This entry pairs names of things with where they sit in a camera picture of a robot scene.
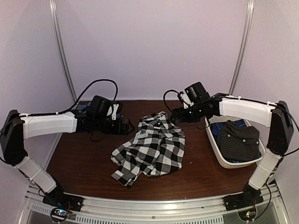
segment black and white checkered shirt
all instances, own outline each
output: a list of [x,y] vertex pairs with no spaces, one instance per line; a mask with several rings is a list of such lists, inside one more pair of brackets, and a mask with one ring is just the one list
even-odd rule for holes
[[141,173],[159,176],[180,170],[185,148],[183,130],[172,124],[165,112],[140,119],[133,139],[112,152],[119,165],[112,177],[130,188]]

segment wooden table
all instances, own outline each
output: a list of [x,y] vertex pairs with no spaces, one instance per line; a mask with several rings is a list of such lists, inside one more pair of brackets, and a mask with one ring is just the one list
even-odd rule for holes
[[[170,107],[179,107],[169,101]],[[123,101],[122,115],[130,118],[135,127],[140,117],[165,111],[162,101]],[[180,171],[159,177],[141,174],[127,189],[111,174],[117,169],[111,153],[134,137],[108,135],[97,143],[88,133],[64,133],[48,166],[48,172],[63,186],[65,192],[83,196],[131,200],[171,200],[216,196],[242,191],[256,165],[239,169],[221,167],[214,155],[204,123],[180,124],[186,135],[183,167]],[[102,133],[95,133],[101,138]]]

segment black cable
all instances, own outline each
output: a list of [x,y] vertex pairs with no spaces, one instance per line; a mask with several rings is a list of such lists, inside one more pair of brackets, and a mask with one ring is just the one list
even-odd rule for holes
[[166,108],[167,108],[170,112],[172,112],[172,109],[170,109],[170,107],[167,105],[166,100],[165,100],[165,97],[166,97],[166,95],[167,95],[169,92],[175,92],[175,93],[177,93],[178,95],[179,95],[179,92],[176,91],[176,90],[168,90],[168,91],[166,91],[166,92],[164,93],[164,95],[163,95],[163,102],[164,102]]
[[262,213],[258,216],[258,217],[256,217],[256,218],[254,218],[254,221],[256,221],[257,219],[259,219],[265,212],[266,212],[266,210],[268,209],[268,207],[269,207],[269,205],[270,205],[270,203],[271,203],[271,199],[272,199],[272,193],[271,193],[271,190],[270,190],[270,188],[269,188],[269,185],[268,185],[268,179],[267,179],[267,181],[266,181],[266,187],[267,187],[267,189],[268,189],[268,191],[269,191],[269,193],[270,193],[270,198],[269,198],[269,202],[268,202],[268,204],[267,204],[267,206],[266,206],[266,208],[262,211]]
[[114,95],[114,98],[113,98],[113,101],[116,99],[117,97],[117,94],[118,94],[118,86],[116,84],[115,81],[111,80],[111,79],[98,79],[98,80],[94,80],[93,82],[91,82],[83,91],[82,93],[79,95],[78,99],[76,100],[76,102],[68,109],[64,110],[64,111],[60,111],[60,112],[52,112],[52,113],[33,113],[33,114],[30,114],[29,116],[31,117],[36,117],[36,116],[48,116],[48,115],[56,115],[56,114],[63,114],[63,113],[67,113],[69,112],[70,110],[72,110],[76,105],[77,103],[79,102],[79,100],[81,99],[81,97],[83,96],[83,94],[89,89],[89,87],[91,87],[93,84],[97,83],[97,82],[111,82],[115,85],[115,95]]
[[205,127],[198,127],[198,125],[196,125],[196,128],[198,129],[198,130],[204,130],[204,129],[206,129],[206,128],[208,128],[210,125],[211,125],[211,122],[210,122],[210,120],[207,120],[207,122],[208,122],[208,126],[205,126]]
[[58,222],[60,222],[60,223],[64,222],[64,221],[68,218],[68,216],[65,217],[65,218],[62,219],[62,220],[60,220],[60,219],[55,219],[54,217],[52,217],[52,214],[54,214],[54,211],[57,210],[57,209],[59,209],[59,210],[66,211],[66,212],[68,212],[68,213],[72,213],[72,212],[71,212],[70,210],[63,209],[63,206],[59,206],[58,204],[56,204],[50,197],[47,196],[47,194],[44,192],[44,190],[43,190],[39,185],[37,185],[36,183],[35,183],[35,185],[39,188],[39,190],[38,190],[38,195],[39,195],[39,196],[42,196],[42,197],[46,197],[46,198],[47,198],[47,199],[48,199],[54,206],[56,206],[56,207],[53,208],[53,209],[51,210],[51,212],[50,212],[50,218],[52,219],[52,221],[57,222],[57,223],[58,223]]
[[[168,91],[166,91],[165,93],[164,93],[164,95],[163,95],[163,102],[164,102],[164,104],[165,104],[165,106],[167,107],[167,109],[170,111],[170,112],[172,112],[172,110],[170,109],[170,107],[167,105],[167,103],[166,103],[166,100],[165,100],[165,97],[166,97],[166,95],[169,93],[169,92],[175,92],[177,95],[178,95],[178,98],[180,99],[180,94],[181,93],[183,93],[183,92],[178,92],[178,91],[176,91],[176,90],[168,90]],[[188,107],[190,107],[190,105],[186,102],[186,101],[184,101],[183,99],[182,99],[182,101],[185,103],[185,104],[187,104],[188,105]]]
[[[258,101],[258,100],[254,100],[254,99],[246,99],[246,98],[232,98],[232,97],[225,97],[225,98],[227,98],[227,99],[235,99],[235,100],[245,100],[245,101],[249,101],[249,102],[254,102],[254,103],[259,103],[259,104],[263,104],[263,105],[268,105],[268,103],[266,103],[266,102],[262,102],[262,101]],[[284,108],[282,108],[282,107],[280,107],[280,106],[277,106],[277,105],[275,105],[275,104],[269,104],[270,106],[273,106],[273,107],[275,107],[275,108],[278,108],[278,109],[280,109],[280,110],[282,110],[283,112],[285,112],[285,113],[287,113],[288,114],[288,116],[290,116],[290,118],[292,119],[292,121],[294,122],[294,124],[295,124],[295,126],[296,126],[296,128],[297,128],[297,130],[298,130],[298,132],[299,132],[299,125],[298,125],[298,123],[297,123],[297,121],[295,120],[295,118],[286,110],[286,109],[284,109]],[[295,150],[293,150],[293,151],[291,151],[291,152],[289,152],[289,153],[286,153],[283,157],[286,157],[286,156],[288,156],[288,155],[291,155],[291,154],[293,154],[293,153],[295,153],[295,152],[297,152],[297,151],[299,151],[299,147],[297,148],[297,149],[295,149]]]

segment white plastic basket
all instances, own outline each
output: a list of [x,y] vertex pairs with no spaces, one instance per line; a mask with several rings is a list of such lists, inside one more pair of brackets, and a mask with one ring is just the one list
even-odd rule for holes
[[[212,124],[212,123],[218,123],[218,122],[226,122],[228,120],[235,121],[235,120],[240,120],[240,118],[225,117],[225,116],[220,116],[220,117],[213,116],[209,121]],[[247,120],[244,120],[244,121],[245,121],[246,126],[251,126],[250,123]],[[242,168],[242,167],[249,166],[249,165],[251,165],[255,162],[259,162],[262,159],[262,157],[263,157],[263,155],[265,154],[265,151],[266,151],[263,144],[261,143],[261,140],[259,140],[259,142],[260,142],[259,150],[262,154],[260,158],[258,158],[256,160],[249,161],[249,162],[239,162],[239,163],[228,162],[227,160],[225,160],[223,158],[223,156],[222,156],[222,154],[221,154],[221,152],[220,152],[220,150],[219,150],[219,148],[216,144],[216,141],[213,137],[213,134],[212,134],[212,131],[211,131],[210,127],[206,128],[206,133],[207,133],[207,136],[210,140],[210,143],[212,145],[212,148],[214,150],[214,153],[216,155],[216,158],[217,158],[219,164],[222,167],[226,168],[226,169]]]

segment white backdrop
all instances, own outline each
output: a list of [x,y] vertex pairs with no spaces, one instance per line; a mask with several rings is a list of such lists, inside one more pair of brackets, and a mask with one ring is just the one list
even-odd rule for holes
[[[255,1],[255,13],[235,95],[262,101],[284,100],[299,122],[299,2]],[[261,129],[266,145],[269,130]],[[299,147],[298,132],[290,151]],[[286,157],[275,177],[291,217],[298,223],[299,152]]]
[[[117,82],[118,99],[162,99],[197,81],[210,94],[228,92],[246,7],[246,0],[58,0],[76,94],[99,78]],[[114,87],[97,84],[83,98],[95,94],[112,98]]]
[[[12,109],[32,113],[68,108],[72,101],[59,60],[49,1],[2,1],[0,30],[0,127]],[[44,166],[56,136],[26,140],[25,148]],[[0,177],[0,224],[15,224],[29,182],[2,162]]]

